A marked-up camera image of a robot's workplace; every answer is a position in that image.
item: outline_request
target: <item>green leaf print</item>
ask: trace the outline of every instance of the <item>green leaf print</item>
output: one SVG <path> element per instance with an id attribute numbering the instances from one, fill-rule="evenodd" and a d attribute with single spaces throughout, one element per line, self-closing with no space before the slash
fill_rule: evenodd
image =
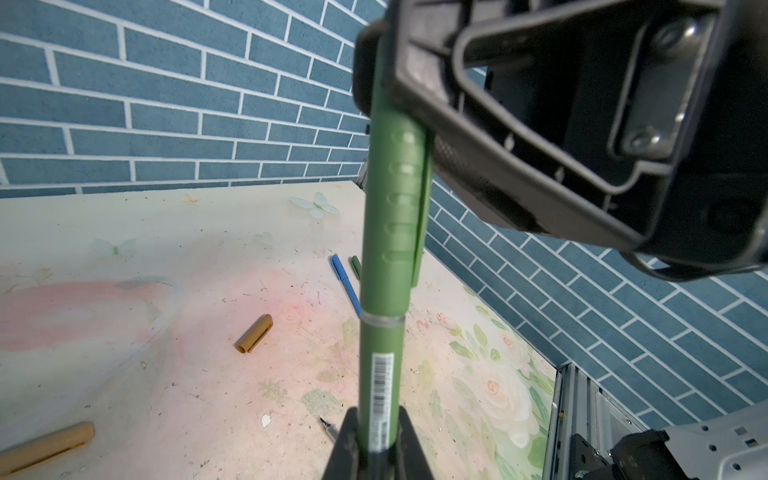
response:
<path id="1" fill-rule="evenodd" d="M 531 393 L 531 400 L 533 400 L 533 404 L 536 407 L 536 410 L 534 410 L 534 415 L 536 416 L 538 424 L 542 427 L 548 426 L 549 410 L 547 410 L 545 407 L 544 400 L 541 399 L 541 396 L 538 394 L 535 388 L 530 387 L 528 391 Z"/>
<path id="2" fill-rule="evenodd" d="M 494 461 L 496 462 L 496 468 L 498 468 L 498 472 L 502 475 L 504 480 L 517 480 L 518 473 L 514 468 L 512 468 L 512 465 L 509 465 L 509 462 L 504 460 L 504 457 L 498 454 L 498 452 L 496 452 Z"/>
<path id="3" fill-rule="evenodd" d="M 467 386 L 467 384 L 457 379 L 456 377 L 452 377 L 451 380 L 453 380 L 453 386 L 456 388 L 458 393 L 467 400 L 470 408 L 474 407 L 478 400 L 477 397 L 475 397 L 475 394 L 472 393 L 472 390 Z"/>
<path id="4" fill-rule="evenodd" d="M 528 454 L 528 461 L 536 468 L 543 468 L 546 452 L 547 437 L 537 436 L 531 443 L 531 453 Z"/>
<path id="5" fill-rule="evenodd" d="M 493 432 L 491 427 L 485 423 L 485 420 L 480 419 L 480 442 L 482 442 L 485 453 L 488 454 L 488 459 L 493 460 L 496 456 L 496 440 L 493 438 Z"/>
<path id="6" fill-rule="evenodd" d="M 485 332 L 482 331 L 482 328 L 480 328 L 480 325 L 476 323 L 474 329 L 475 329 L 475 337 L 477 338 L 478 342 L 480 342 L 480 345 L 483 345 L 483 346 L 488 345 L 488 337 L 485 336 Z"/>
<path id="7" fill-rule="evenodd" d="M 468 359 L 471 359 L 474 355 L 472 355 L 472 352 L 470 352 L 467 347 L 463 346 L 461 343 L 456 342 L 455 340 L 453 342 L 450 342 L 449 345 L 453 349 L 454 352 L 458 353 L 461 356 L 465 356 Z"/>
<path id="8" fill-rule="evenodd" d="M 440 395 L 437 390 L 432 390 L 429 396 L 429 408 L 432 410 L 432 418 L 437 421 L 442 418 L 442 406 L 440 405 Z"/>
<path id="9" fill-rule="evenodd" d="M 469 436 L 476 437 L 478 434 L 478 430 L 475 427 L 475 421 L 472 420 L 472 417 L 464 411 L 464 409 L 458 409 L 458 416 L 462 419 L 462 422 L 464 422 L 464 425 L 467 427 L 467 433 L 469 433 Z"/>
<path id="10" fill-rule="evenodd" d="M 502 322 L 499 322 L 495 317 L 491 317 L 491 322 L 493 322 L 493 324 L 496 325 L 496 328 L 500 330 L 509 330 L 508 326 Z"/>

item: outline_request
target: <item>brick tile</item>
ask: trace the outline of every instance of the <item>brick tile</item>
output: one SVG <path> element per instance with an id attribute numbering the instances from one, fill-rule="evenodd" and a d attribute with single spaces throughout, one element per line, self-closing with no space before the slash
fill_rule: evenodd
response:
<path id="1" fill-rule="evenodd" d="M 487 288 L 484 289 L 480 292 L 480 298 L 482 298 L 483 301 L 485 301 L 485 303 L 507 323 L 507 325 L 514 328 L 523 322 L 522 317 L 515 313 L 513 309 L 509 308 L 509 305 L 491 290 L 488 290 Z"/>
<path id="2" fill-rule="evenodd" d="M 727 412 L 735 412 L 746 406 L 746 402 L 740 397 L 643 323 L 634 322 L 628 325 L 624 331 Z"/>
<path id="3" fill-rule="evenodd" d="M 136 162 L 136 180 L 194 180 L 194 162 Z"/>
<path id="4" fill-rule="evenodd" d="M 486 225 L 484 221 L 477 218 L 477 216 L 472 212 L 467 212 L 467 214 L 464 216 L 464 219 L 462 220 L 462 223 L 466 225 L 467 228 L 469 228 L 471 231 L 475 232 L 475 234 L 485 242 L 489 241 L 495 233 L 491 227 Z"/>
<path id="5" fill-rule="evenodd" d="M 512 288 L 504 283 L 496 272 L 490 271 L 488 267 L 482 263 L 475 262 L 470 270 L 475 272 L 475 275 L 479 276 L 488 286 L 495 290 L 496 293 L 501 295 L 503 299 L 507 299 L 512 295 Z"/>
<path id="6" fill-rule="evenodd" d="M 592 308 L 606 316 L 614 325 L 621 326 L 632 320 L 634 315 L 616 303 L 608 295 L 602 293 L 585 278 L 580 278 L 571 284 L 575 291 Z"/>
<path id="7" fill-rule="evenodd" d="M 469 250 L 462 247 L 459 242 L 452 238 L 448 239 L 448 243 L 445 244 L 445 248 L 453 253 L 456 258 L 458 258 L 458 260 L 464 263 L 466 266 L 469 266 L 469 264 L 472 263 L 472 261 L 475 259 L 475 256 L 472 255 Z"/>
<path id="8" fill-rule="evenodd" d="M 368 135 L 355 135 L 352 138 L 350 147 L 354 148 L 368 148 L 371 144 L 370 137 Z"/>
<path id="9" fill-rule="evenodd" d="M 432 219 L 429 219 L 427 222 L 427 232 L 429 232 L 429 234 L 436 238 L 440 243 L 445 242 L 445 239 L 448 238 L 448 232 L 443 230 L 443 228 L 440 227 L 437 222 Z"/>
<path id="10" fill-rule="evenodd" d="M 237 160 L 286 160 L 288 157 L 287 145 L 252 144 L 239 142 L 235 158 Z"/>
<path id="11" fill-rule="evenodd" d="M 711 278 L 684 282 L 680 286 L 715 310 L 720 310 L 736 301 L 735 295 L 715 283 Z"/>
<path id="12" fill-rule="evenodd" d="M 341 129 L 347 131 L 358 131 L 360 133 L 364 133 L 366 131 L 367 125 L 368 120 L 366 118 L 350 117 L 349 115 L 344 115 L 344 118 L 341 120 Z"/>
<path id="13" fill-rule="evenodd" d="M 125 182 L 131 179 L 127 161 L 4 158 L 11 184 L 75 184 Z"/>
<path id="14" fill-rule="evenodd" d="M 564 365 L 568 361 L 568 358 L 566 358 L 560 350 L 555 348 L 549 340 L 541 336 L 541 334 L 534 330 L 529 324 L 524 323 L 517 329 L 517 331 L 555 367 Z"/>
<path id="15" fill-rule="evenodd" d="M 288 42 L 332 61 L 336 61 L 341 48 L 340 41 L 297 18 L 290 22 Z"/>
<path id="16" fill-rule="evenodd" d="M 384 7 L 381 6 L 376 0 L 357 0 L 355 5 L 355 13 L 363 20 L 375 22 L 384 16 Z"/>
<path id="17" fill-rule="evenodd" d="M 557 258 L 552 252 L 544 248 L 540 243 L 531 240 L 523 247 L 528 255 L 532 259 L 536 260 L 539 265 L 545 268 L 549 273 L 556 276 L 563 282 L 568 282 L 576 276 L 576 272 L 568 265 L 563 263 L 562 260 Z"/>
<path id="18" fill-rule="evenodd" d="M 252 35 L 249 58 L 270 67 L 305 77 L 310 71 L 310 58 L 298 51 L 283 47 L 274 41 Z"/>
<path id="19" fill-rule="evenodd" d="M 355 48 L 344 44 L 341 51 L 341 58 L 339 63 L 347 68 L 352 68 L 353 60 L 355 58 Z"/>
<path id="20" fill-rule="evenodd" d="M 666 336 L 675 336 L 685 330 L 685 325 L 661 309 L 661 307 L 654 303 L 653 300 L 649 300 L 630 285 L 621 287 L 614 293 L 614 298 L 622 302 L 627 308 L 634 311 L 637 316 L 645 319 L 645 321 L 656 327 Z"/>
<path id="21" fill-rule="evenodd" d="M 74 195 L 73 187 L 59 188 L 4 188 L 0 198 L 53 197 L 54 195 Z"/>
<path id="22" fill-rule="evenodd" d="M 32 0 L 6 0 L 2 10 L 0 31 L 118 56 L 118 29 L 112 23 Z"/>
<path id="23" fill-rule="evenodd" d="M 643 350 L 632 343 L 624 333 L 614 328 L 609 322 L 596 314 L 596 312 L 587 312 L 581 317 L 581 322 L 589 327 L 597 336 L 602 338 L 608 345 L 621 352 L 621 354 L 624 355 L 624 358 L 632 360 L 643 353 Z"/>
<path id="24" fill-rule="evenodd" d="M 261 167 L 261 177 L 301 177 L 305 167 L 306 164 L 264 164 Z"/>
<path id="25" fill-rule="evenodd" d="M 328 148 L 293 146 L 291 147 L 288 160 L 303 162 L 326 161 L 328 158 L 328 150 Z"/>
<path id="26" fill-rule="evenodd" d="M 533 281 L 572 314 L 578 315 L 587 309 L 584 302 L 576 298 L 571 292 L 568 292 L 565 287 L 555 281 L 555 279 L 545 271 L 542 270 L 537 273 L 536 276 L 533 277 Z"/>
<path id="27" fill-rule="evenodd" d="M 725 317 L 763 342 L 763 345 L 768 345 L 768 326 L 766 326 L 768 317 L 754 309 L 750 304 L 742 303 L 735 306 L 725 313 Z"/>
<path id="28" fill-rule="evenodd" d="M 315 145 L 329 145 L 330 147 L 346 147 L 349 145 L 349 141 L 352 140 L 352 135 L 343 134 L 338 131 L 321 130 L 317 134 Z"/>
<path id="29" fill-rule="evenodd" d="M 616 376 L 624 380 L 635 392 L 638 392 L 651 405 L 676 425 L 695 422 L 695 419 L 680 408 L 674 400 L 664 395 L 661 390 L 648 382 L 637 370 L 610 351 L 605 345 L 592 349 L 596 356 Z"/>
<path id="30" fill-rule="evenodd" d="M 703 399 L 698 393 L 692 393 L 687 397 L 683 397 L 680 399 L 680 403 L 695 416 L 699 417 L 699 420 L 702 422 L 722 416 L 720 410 L 714 408 L 712 404 Z"/>
<path id="31" fill-rule="evenodd" d="M 299 123 L 314 125 L 316 127 L 326 127 L 336 129 L 339 125 L 341 114 L 331 111 L 320 110 L 318 108 L 304 107 L 301 109 Z"/>
<path id="32" fill-rule="evenodd" d="M 306 169 L 307 177 L 331 177 L 339 174 L 341 164 L 310 164 Z"/>
<path id="33" fill-rule="evenodd" d="M 51 83 L 42 48 L 0 40 L 0 77 Z"/>
<path id="34" fill-rule="evenodd" d="M 0 85 L 0 117 L 125 127 L 123 102 Z"/>
<path id="35" fill-rule="evenodd" d="M 733 360 L 726 357 L 696 333 L 686 333 L 675 340 L 675 343 L 715 372 L 716 375 L 723 376 L 739 368 Z"/>
<path id="36" fill-rule="evenodd" d="M 462 282 L 475 292 L 482 288 L 482 282 L 472 272 L 467 270 L 457 259 L 455 259 L 442 245 L 435 242 L 427 236 L 425 246 L 429 252 L 440 260 L 448 270 L 451 270 Z"/>
<path id="37" fill-rule="evenodd" d="M 757 273 L 723 275 L 718 278 L 741 292 L 746 298 L 768 310 L 768 280 Z"/>
<path id="38" fill-rule="evenodd" d="M 341 35 L 347 40 L 354 42 L 357 39 L 357 34 L 360 32 L 360 30 L 362 30 L 362 27 L 364 26 L 365 25 L 350 17 L 335 6 L 328 4 L 326 7 L 326 17 L 323 19 L 323 27 L 328 28 L 330 31 L 338 35 Z"/>
<path id="39" fill-rule="evenodd" d="M 243 96 L 243 115 L 293 122 L 296 121 L 298 114 L 299 105 L 291 104 L 287 101 L 255 97 L 253 95 Z"/>
<path id="40" fill-rule="evenodd" d="M 645 425 L 648 425 L 649 429 L 654 430 L 664 430 L 670 425 L 667 420 L 662 419 L 656 412 L 648 412 L 640 415 L 640 420 L 645 422 Z"/>
<path id="41" fill-rule="evenodd" d="M 74 0 L 74 3 L 145 27 L 186 38 L 232 55 L 245 53 L 246 32 L 244 30 L 219 22 L 215 18 L 168 0 L 132 0 L 131 2 L 124 2 L 124 0 Z M 211 8 L 215 10 L 218 5 L 227 3 L 229 0 L 213 0 Z M 248 5 L 255 5 L 255 2 L 248 2 Z M 233 12 L 228 12 L 228 16 L 234 17 L 235 15 Z M 273 21 L 273 18 L 268 18 L 265 15 L 265 20 Z M 57 17 L 56 21 L 64 22 L 62 17 Z M 265 30 L 269 28 L 269 25 L 263 26 Z"/>
<path id="42" fill-rule="evenodd" d="M 339 171 L 339 175 L 357 175 L 360 173 L 360 168 L 362 165 L 343 165 L 341 167 L 341 170 Z"/>
<path id="43" fill-rule="evenodd" d="M 270 140 L 292 142 L 294 144 L 311 144 L 315 139 L 315 132 L 314 128 L 273 124 L 270 130 Z"/>
<path id="44" fill-rule="evenodd" d="M 222 117 L 220 115 L 203 115 L 203 135 L 214 137 L 264 140 L 266 139 L 266 126 L 267 124 L 262 121 Z"/>
<path id="45" fill-rule="evenodd" d="M 509 266 L 505 266 L 498 274 L 504 280 L 507 280 L 507 283 L 512 285 L 518 293 L 530 300 L 531 303 L 538 306 L 547 301 L 547 296 L 537 289 L 530 280 L 523 277 Z"/>
<path id="46" fill-rule="evenodd" d="M 66 154 L 67 148 L 64 145 L 64 132 L 60 128 L 0 124 L 0 152 L 6 154 Z"/>
<path id="47" fill-rule="evenodd" d="M 560 256 L 565 258 L 571 265 L 578 268 L 585 276 L 591 278 L 597 285 L 607 291 L 613 290 L 621 279 L 614 275 L 609 269 L 600 265 L 595 259 L 587 255 L 582 249 L 574 244 L 568 245 L 561 252 Z"/>
<path id="48" fill-rule="evenodd" d="M 669 283 L 657 280 L 631 266 L 625 259 L 621 258 L 621 255 L 616 250 L 612 250 L 603 257 L 603 261 L 627 277 L 627 280 L 645 290 L 656 300 L 663 299 L 674 290 L 674 287 Z"/>
<path id="49" fill-rule="evenodd" d="M 73 55 L 55 56 L 59 80 L 66 87 L 232 113 L 240 103 L 240 94 L 235 91 Z"/>
<path id="50" fill-rule="evenodd" d="M 648 404 L 632 393 L 623 383 L 619 382 L 614 376 L 609 376 L 603 379 L 600 384 L 604 389 L 608 391 L 616 400 L 623 403 L 630 412 L 637 413 L 642 412 L 648 408 Z"/>
<path id="51" fill-rule="evenodd" d="M 245 63 L 208 54 L 205 78 L 219 83 L 272 94 L 277 74 Z"/>
<path id="52" fill-rule="evenodd" d="M 350 114 L 360 113 L 360 111 L 357 109 L 357 106 L 355 106 L 355 101 L 352 98 L 352 95 L 342 94 L 338 91 L 331 92 L 330 96 L 328 97 L 328 104 L 326 106 L 334 110 L 346 111 Z"/>
<path id="53" fill-rule="evenodd" d="M 436 220 L 492 269 L 497 270 L 504 264 L 504 261 L 498 255 L 469 233 L 469 230 L 463 225 L 453 220 L 445 211 L 442 211 Z"/>
<path id="54" fill-rule="evenodd" d="M 741 372 L 738 375 L 734 375 L 726 380 L 726 382 L 730 383 L 755 403 L 768 399 L 768 386 L 749 372 Z"/>
<path id="55" fill-rule="evenodd" d="M 607 371 L 597 363 L 589 353 L 562 333 L 552 337 L 552 342 L 559 346 L 560 350 L 571 357 L 571 359 L 573 359 L 573 361 L 584 369 L 584 371 L 586 371 L 593 379 L 600 378 L 607 373 Z"/>
<path id="56" fill-rule="evenodd" d="M 137 130 L 197 133 L 197 113 L 175 108 L 131 104 L 131 123 Z"/>
<path id="57" fill-rule="evenodd" d="M 78 155 L 121 157 L 230 158 L 232 142 L 109 131 L 72 130 Z"/>
<path id="58" fill-rule="evenodd" d="M 129 61 L 200 77 L 202 53 L 195 48 L 126 28 L 125 52 Z"/>
<path id="59" fill-rule="evenodd" d="M 226 187 L 227 182 L 204 182 L 195 184 L 134 184 L 108 185 L 105 187 L 83 187 L 84 194 L 108 194 L 110 192 L 141 192 L 146 190 L 179 190 L 189 188 Z"/>
<path id="60" fill-rule="evenodd" d="M 352 87 L 352 74 L 320 60 L 315 60 L 312 64 L 310 78 L 342 90 L 349 90 Z"/>
<path id="61" fill-rule="evenodd" d="M 338 148 L 334 148 L 331 150 L 331 156 L 328 159 L 329 161 L 340 161 L 340 162 L 364 162 L 366 161 L 366 157 L 368 156 L 368 151 L 365 150 L 340 150 Z"/>
<path id="62" fill-rule="evenodd" d="M 611 344 L 619 353 L 624 354 L 624 351 L 618 348 L 618 346 Z M 672 375 L 672 372 L 667 367 L 661 365 L 659 362 L 653 359 L 653 357 L 647 356 L 641 360 L 638 360 L 634 364 L 641 372 L 648 375 L 654 382 L 659 384 L 665 392 L 672 396 L 683 395 L 690 390 L 690 387 L 682 383 L 676 376 Z"/>
<path id="63" fill-rule="evenodd" d="M 454 197 L 452 197 L 451 194 L 445 192 L 445 190 L 440 187 L 432 187 L 432 199 L 441 207 L 451 212 L 456 218 L 461 218 L 464 212 L 467 210 Z"/>
<path id="64" fill-rule="evenodd" d="M 563 331 L 570 334 L 574 340 L 579 342 L 584 348 L 587 348 L 597 342 L 597 338 L 589 333 L 587 329 L 579 325 L 579 323 L 562 308 L 549 303 L 546 307 L 541 309 L 557 326 Z"/>
<path id="65" fill-rule="evenodd" d="M 702 334 L 728 345 L 731 354 L 756 371 L 768 368 L 768 352 L 747 339 L 728 324 L 707 312 L 685 295 L 670 298 L 666 305 Z"/>
<path id="66" fill-rule="evenodd" d="M 278 97 L 303 101 L 308 104 L 319 105 L 321 107 L 326 102 L 327 94 L 327 88 L 318 87 L 317 85 L 309 84 L 305 81 L 295 80 L 288 77 L 282 77 L 280 79 L 280 86 L 277 89 Z"/>
<path id="67" fill-rule="evenodd" d="M 513 296 L 509 299 L 509 305 L 520 313 L 524 319 L 526 319 L 531 325 L 545 334 L 547 337 L 558 331 L 558 328 L 547 317 L 542 315 L 535 307 L 526 302 L 523 297 L 519 295 Z"/>

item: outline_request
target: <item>white grout line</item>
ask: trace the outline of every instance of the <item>white grout line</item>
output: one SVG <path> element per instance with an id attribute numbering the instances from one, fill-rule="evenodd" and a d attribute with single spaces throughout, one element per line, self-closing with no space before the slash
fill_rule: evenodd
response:
<path id="1" fill-rule="evenodd" d="M 0 161 L 0 185 L 8 185 L 9 183 L 8 175 L 5 174 L 5 167 L 2 166 L 2 161 Z"/>
<path id="2" fill-rule="evenodd" d="M 48 74 L 51 76 L 51 83 L 53 85 L 60 85 L 58 81 L 58 68 L 56 68 L 56 58 L 53 55 L 53 50 L 46 48 L 44 52 L 45 63 L 48 64 Z"/>
<path id="3" fill-rule="evenodd" d="M 131 114 L 131 103 L 129 101 L 123 102 L 123 112 L 125 113 L 125 127 L 133 128 L 134 119 L 133 119 L 133 115 Z"/>
<path id="4" fill-rule="evenodd" d="M 67 155 L 74 155 L 74 145 L 72 144 L 72 132 L 69 127 L 62 128 L 64 131 L 64 145 L 67 147 Z"/>
<path id="5" fill-rule="evenodd" d="M 41 120 L 27 120 L 26 118 L 7 118 L 7 117 L 0 117 L 0 123 L 9 123 L 9 124 L 20 124 L 20 125 L 38 125 L 42 127 L 62 127 L 62 128 L 74 128 L 75 130 L 87 130 L 87 131 L 98 131 L 98 132 L 111 132 L 111 133 L 121 133 L 121 134 L 127 134 L 127 135 L 151 135 L 155 137 L 176 137 L 176 138 L 200 138 L 200 135 L 198 134 L 182 134 L 177 132 L 167 132 L 167 131 L 156 131 L 156 130 L 139 130 L 137 128 L 133 128 L 131 130 L 128 130 L 123 127 L 103 127 L 99 125 L 83 125 L 83 124 L 72 124 L 72 123 L 64 123 L 64 122 L 53 122 L 53 121 L 41 121 Z M 283 124 L 288 125 L 290 127 L 299 127 L 299 128 L 311 128 L 313 130 L 316 130 L 317 127 L 302 127 L 296 124 L 288 124 L 286 122 L 279 122 L 279 121 L 269 121 L 270 124 Z M 335 130 L 325 130 L 320 128 L 321 131 L 332 131 L 337 133 Z M 266 140 L 253 140 L 249 138 L 238 138 L 238 137 L 221 137 L 218 135 L 202 135 L 203 138 L 208 140 L 228 140 L 228 141 L 240 141 L 244 143 L 252 143 L 252 144 L 262 144 L 267 142 Z M 281 144 L 281 145 L 293 145 L 297 144 L 295 142 L 287 142 L 287 141 L 272 141 L 270 140 L 269 143 L 271 144 Z M 351 150 L 351 151 L 367 151 L 365 148 L 351 148 L 351 147 L 328 147 L 328 148 L 336 148 L 340 150 Z M 50 157 L 51 154 L 3 154 L 3 156 L 13 156 L 17 158 L 43 158 L 41 155 L 45 155 L 46 157 Z"/>
<path id="6" fill-rule="evenodd" d="M 118 57 L 122 61 L 128 59 L 128 53 L 125 50 L 125 25 L 122 22 L 117 23 L 118 28 Z"/>
<path id="7" fill-rule="evenodd" d="M 205 71 L 207 70 L 207 68 L 208 68 L 208 53 L 204 51 L 200 55 L 200 79 L 205 80 Z"/>

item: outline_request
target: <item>green pen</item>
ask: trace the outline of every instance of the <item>green pen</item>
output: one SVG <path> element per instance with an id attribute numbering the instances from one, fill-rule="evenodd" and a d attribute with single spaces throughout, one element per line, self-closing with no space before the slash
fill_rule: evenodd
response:
<path id="1" fill-rule="evenodd" d="M 373 470 L 397 438 L 405 319 L 421 266 L 432 185 L 432 135 L 392 105 L 382 86 L 382 63 L 376 62 L 374 74 L 360 282 L 358 442 L 363 458 L 379 464 L 369 463 Z"/>

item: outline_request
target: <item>metal screw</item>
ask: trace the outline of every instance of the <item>metal screw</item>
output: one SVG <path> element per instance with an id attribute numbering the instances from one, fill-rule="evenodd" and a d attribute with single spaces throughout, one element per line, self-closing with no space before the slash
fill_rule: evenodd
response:
<path id="1" fill-rule="evenodd" d="M 659 28 L 650 44 L 656 53 L 674 58 L 693 50 L 701 40 L 699 25 L 691 17 L 679 18 Z"/>
<path id="2" fill-rule="evenodd" d="M 643 127 L 632 130 L 621 142 L 621 149 L 625 154 L 633 157 L 653 158 L 658 145 L 661 143 L 661 134 L 653 127 Z"/>

